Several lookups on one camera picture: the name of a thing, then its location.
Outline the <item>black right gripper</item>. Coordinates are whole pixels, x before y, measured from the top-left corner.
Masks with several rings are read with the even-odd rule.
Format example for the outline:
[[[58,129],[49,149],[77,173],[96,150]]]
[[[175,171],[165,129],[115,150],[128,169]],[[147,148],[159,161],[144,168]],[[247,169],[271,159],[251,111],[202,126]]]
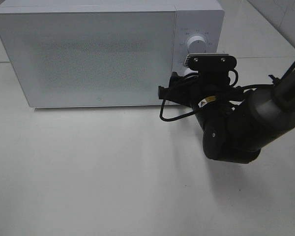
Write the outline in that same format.
[[[165,88],[158,86],[158,98],[162,100],[164,106],[166,101],[174,102],[191,108],[191,104],[198,104],[203,98],[215,96],[230,89],[231,79],[229,72],[202,72],[198,78],[198,73],[193,72],[184,76],[172,72],[169,86]]]

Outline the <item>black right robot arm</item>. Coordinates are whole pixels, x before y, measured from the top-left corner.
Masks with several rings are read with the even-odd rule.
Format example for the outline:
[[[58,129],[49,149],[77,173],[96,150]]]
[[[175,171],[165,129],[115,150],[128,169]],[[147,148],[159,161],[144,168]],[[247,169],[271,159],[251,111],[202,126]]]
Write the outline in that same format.
[[[238,86],[237,60],[228,54],[188,54],[191,72],[173,72],[158,98],[191,108],[203,130],[203,150],[216,161],[247,164],[261,149],[295,128],[295,61],[271,84]]]

